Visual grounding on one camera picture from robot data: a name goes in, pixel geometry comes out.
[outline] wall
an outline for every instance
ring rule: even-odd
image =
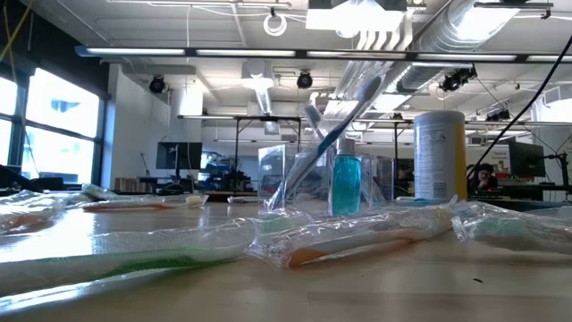
[[[151,176],[174,174],[174,170],[156,168],[157,142],[201,141],[200,121],[177,119],[177,107],[171,107],[177,106],[180,93],[173,93],[168,106],[125,76],[119,64],[110,67],[109,93],[102,186],[113,188],[115,177],[145,176],[141,153]]]

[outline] computer monitor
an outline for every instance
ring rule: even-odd
[[[544,148],[535,144],[509,143],[510,174],[519,177],[544,177]]]
[[[200,170],[203,143],[159,142],[157,143],[157,169]]]

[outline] table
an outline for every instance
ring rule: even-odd
[[[207,205],[121,214],[73,210],[47,229],[146,231],[216,225],[257,211]],[[563,321],[572,310],[571,267],[571,257],[460,243],[447,232],[295,270],[244,258],[67,290],[16,303],[0,320]]]

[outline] pipe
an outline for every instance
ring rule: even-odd
[[[236,10],[236,4],[231,3],[232,14],[234,14],[234,22],[236,22],[236,29],[239,31],[240,42],[244,47],[248,47],[247,40],[244,37],[244,30],[242,30],[242,25],[240,24],[239,13]]]
[[[291,3],[242,2],[242,1],[162,1],[162,0],[106,0],[109,4],[150,4],[150,5],[196,5],[229,7],[236,4],[240,8],[283,8],[290,9]]]

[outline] security camera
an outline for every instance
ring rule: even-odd
[[[313,81],[312,76],[310,76],[310,72],[300,72],[300,76],[296,82],[299,89],[309,89],[312,87],[312,83]]]
[[[164,75],[154,75],[149,84],[149,90],[155,94],[165,93],[169,87],[164,83]]]

